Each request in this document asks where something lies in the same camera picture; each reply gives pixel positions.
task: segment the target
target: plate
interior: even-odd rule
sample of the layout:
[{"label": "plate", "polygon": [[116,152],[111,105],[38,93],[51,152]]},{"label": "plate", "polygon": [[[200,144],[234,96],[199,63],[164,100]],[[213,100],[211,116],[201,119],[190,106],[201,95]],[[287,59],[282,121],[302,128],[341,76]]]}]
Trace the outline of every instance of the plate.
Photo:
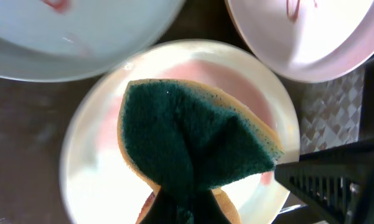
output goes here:
[{"label": "plate", "polygon": [[184,0],[0,0],[0,77],[64,82],[99,75],[149,46]]},{"label": "plate", "polygon": [[374,0],[226,0],[252,52],[299,82],[341,77],[374,53]]},{"label": "plate", "polygon": [[[175,67],[181,66],[187,75],[188,68],[183,65],[197,60],[220,65],[224,68],[221,71],[234,71],[254,86],[270,110],[272,128],[286,152],[278,162],[298,161],[296,112],[287,91],[271,71],[249,53],[231,45],[206,40],[170,42],[133,56],[103,77],[72,118],[60,161],[62,197],[72,222],[135,223],[152,189],[127,167],[118,148],[116,123],[123,93],[130,80],[167,78]],[[215,86],[226,83],[217,78],[220,74],[203,80],[199,72],[182,78],[198,78]],[[245,95],[244,99],[255,101],[255,95]],[[272,176],[268,184],[260,182],[260,176],[252,175],[224,186],[223,190],[243,223],[271,223],[289,195]]]}]

